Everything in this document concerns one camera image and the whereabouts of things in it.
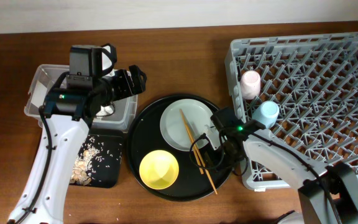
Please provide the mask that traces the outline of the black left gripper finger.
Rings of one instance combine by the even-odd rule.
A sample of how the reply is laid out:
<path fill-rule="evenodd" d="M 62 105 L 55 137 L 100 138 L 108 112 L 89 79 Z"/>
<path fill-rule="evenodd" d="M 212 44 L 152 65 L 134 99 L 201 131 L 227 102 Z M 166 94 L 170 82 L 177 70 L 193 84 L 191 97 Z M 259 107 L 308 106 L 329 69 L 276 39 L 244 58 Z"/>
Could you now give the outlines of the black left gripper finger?
<path fill-rule="evenodd" d="M 134 76 L 134 88 L 136 93 L 143 93 L 146 90 L 147 76 L 146 74 L 140 74 Z"/>
<path fill-rule="evenodd" d="M 130 65 L 129 71 L 132 77 L 145 77 L 145 73 L 137 65 Z"/>

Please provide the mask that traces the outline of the blue cup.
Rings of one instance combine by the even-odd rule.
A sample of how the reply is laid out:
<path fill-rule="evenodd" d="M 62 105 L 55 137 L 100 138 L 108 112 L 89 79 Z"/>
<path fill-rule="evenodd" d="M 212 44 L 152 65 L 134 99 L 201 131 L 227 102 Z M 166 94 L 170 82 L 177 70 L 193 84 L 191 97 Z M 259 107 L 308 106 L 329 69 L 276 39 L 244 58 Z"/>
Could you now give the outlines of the blue cup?
<path fill-rule="evenodd" d="M 252 113 L 252 119 L 270 129 L 276 123 L 279 112 L 279 107 L 275 102 L 265 101 Z"/>

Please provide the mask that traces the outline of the pink cup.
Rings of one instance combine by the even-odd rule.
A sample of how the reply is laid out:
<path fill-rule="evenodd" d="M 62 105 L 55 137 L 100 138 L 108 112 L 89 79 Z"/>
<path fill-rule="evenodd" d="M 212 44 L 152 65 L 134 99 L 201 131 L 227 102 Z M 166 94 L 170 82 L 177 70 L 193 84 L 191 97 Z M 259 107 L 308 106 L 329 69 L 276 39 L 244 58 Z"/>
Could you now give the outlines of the pink cup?
<path fill-rule="evenodd" d="M 260 93 L 261 81 L 260 75 L 254 70 L 246 71 L 242 74 L 241 93 L 244 100 L 252 100 Z"/>

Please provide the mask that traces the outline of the yellow bowl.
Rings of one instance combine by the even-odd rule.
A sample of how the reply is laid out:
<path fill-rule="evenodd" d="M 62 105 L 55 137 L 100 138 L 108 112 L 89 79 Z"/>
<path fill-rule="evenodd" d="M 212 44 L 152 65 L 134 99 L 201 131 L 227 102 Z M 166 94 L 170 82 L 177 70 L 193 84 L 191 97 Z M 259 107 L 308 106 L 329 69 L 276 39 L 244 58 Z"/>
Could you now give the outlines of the yellow bowl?
<path fill-rule="evenodd" d="M 143 183 L 154 190 L 169 188 L 179 175 L 179 164 L 175 156 L 164 150 L 155 150 L 145 155 L 139 166 Z"/>

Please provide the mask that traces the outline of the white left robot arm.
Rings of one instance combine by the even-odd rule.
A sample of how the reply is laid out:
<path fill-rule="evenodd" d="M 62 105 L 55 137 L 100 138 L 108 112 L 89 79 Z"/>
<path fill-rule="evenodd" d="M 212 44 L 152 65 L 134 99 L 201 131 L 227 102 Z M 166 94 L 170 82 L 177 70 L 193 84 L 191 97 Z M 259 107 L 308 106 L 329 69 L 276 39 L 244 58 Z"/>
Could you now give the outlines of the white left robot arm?
<path fill-rule="evenodd" d="M 39 107 L 42 137 L 25 189 L 8 223 L 62 223 L 77 154 L 101 107 L 145 91 L 137 66 L 79 76 L 63 72 Z"/>

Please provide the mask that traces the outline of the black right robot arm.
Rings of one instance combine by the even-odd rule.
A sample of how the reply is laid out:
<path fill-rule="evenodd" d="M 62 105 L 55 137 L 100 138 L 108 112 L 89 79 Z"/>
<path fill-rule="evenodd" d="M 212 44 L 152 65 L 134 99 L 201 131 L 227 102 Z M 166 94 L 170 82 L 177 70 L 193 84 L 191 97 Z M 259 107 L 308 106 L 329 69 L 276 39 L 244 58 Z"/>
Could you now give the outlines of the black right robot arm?
<path fill-rule="evenodd" d="M 304 223 L 358 223 L 358 180 L 344 163 L 335 166 L 312 160 L 290 147 L 268 129 L 279 107 L 263 102 L 246 123 L 228 108 L 215 112 L 211 120 L 215 146 L 223 161 L 258 162 L 281 177 L 300 196 Z"/>

